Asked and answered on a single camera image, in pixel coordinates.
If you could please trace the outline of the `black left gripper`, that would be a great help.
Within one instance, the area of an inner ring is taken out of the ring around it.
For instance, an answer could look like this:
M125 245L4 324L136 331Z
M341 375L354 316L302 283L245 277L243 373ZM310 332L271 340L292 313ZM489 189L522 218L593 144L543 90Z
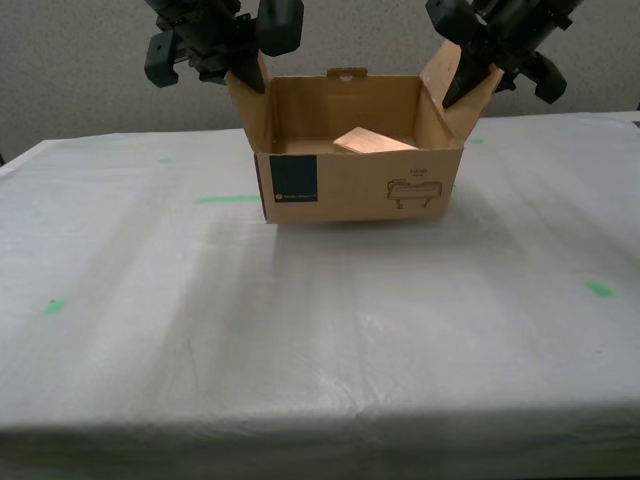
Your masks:
M175 65L186 62L199 80L226 84L231 73L258 94L266 91L259 54L270 57L297 50L304 3L263 0L257 16L241 12L238 1L147 0L160 32L151 37L144 71L158 88L178 83Z

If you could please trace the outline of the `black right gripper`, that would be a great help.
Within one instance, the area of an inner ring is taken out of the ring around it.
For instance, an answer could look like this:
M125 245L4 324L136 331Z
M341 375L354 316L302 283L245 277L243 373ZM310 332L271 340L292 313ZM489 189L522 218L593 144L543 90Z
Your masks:
M515 90L515 79L524 75L536 84L539 99L555 103L565 93L567 81L538 47L556 29L572 25L570 15L581 4L572 0L427 1L435 30L461 49L443 107L452 107L470 93L496 65L506 66L498 92Z

